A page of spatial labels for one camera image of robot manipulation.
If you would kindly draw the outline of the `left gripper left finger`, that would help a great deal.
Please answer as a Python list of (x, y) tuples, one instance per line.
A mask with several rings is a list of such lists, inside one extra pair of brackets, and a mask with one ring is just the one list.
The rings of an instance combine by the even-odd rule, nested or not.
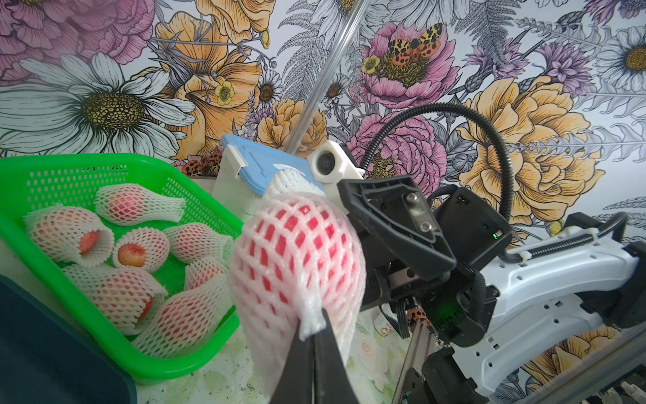
[(270, 404), (310, 404), (314, 397), (315, 336), (294, 335)]

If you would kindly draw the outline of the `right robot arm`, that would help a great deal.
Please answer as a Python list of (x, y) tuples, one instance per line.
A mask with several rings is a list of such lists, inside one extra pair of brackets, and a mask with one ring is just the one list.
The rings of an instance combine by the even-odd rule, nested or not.
[(485, 403), (520, 366), (571, 336), (645, 321), (645, 245), (629, 219), (571, 215), (557, 236), (510, 249), (511, 225), (465, 188), (433, 208), (408, 177), (345, 179), (367, 262), (363, 308), (410, 348), (397, 403)]

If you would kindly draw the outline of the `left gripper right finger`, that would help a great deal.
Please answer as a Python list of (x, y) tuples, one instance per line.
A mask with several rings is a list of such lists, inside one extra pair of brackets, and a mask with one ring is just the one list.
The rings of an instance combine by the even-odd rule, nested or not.
[(322, 311), (326, 326), (314, 335), (313, 402), (359, 404), (343, 364), (331, 320)]

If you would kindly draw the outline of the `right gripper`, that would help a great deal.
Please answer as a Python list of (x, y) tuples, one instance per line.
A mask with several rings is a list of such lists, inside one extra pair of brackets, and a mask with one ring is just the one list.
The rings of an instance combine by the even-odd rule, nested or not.
[[(425, 198), (409, 176), (344, 179), (337, 188), (366, 259), (361, 308), (389, 304), (395, 330), (407, 338), (404, 316), (418, 305), (442, 341), (463, 348), (478, 343), (499, 295), (480, 271), (506, 253), (509, 220), (457, 185)], [(432, 208), (440, 195), (447, 200)]]

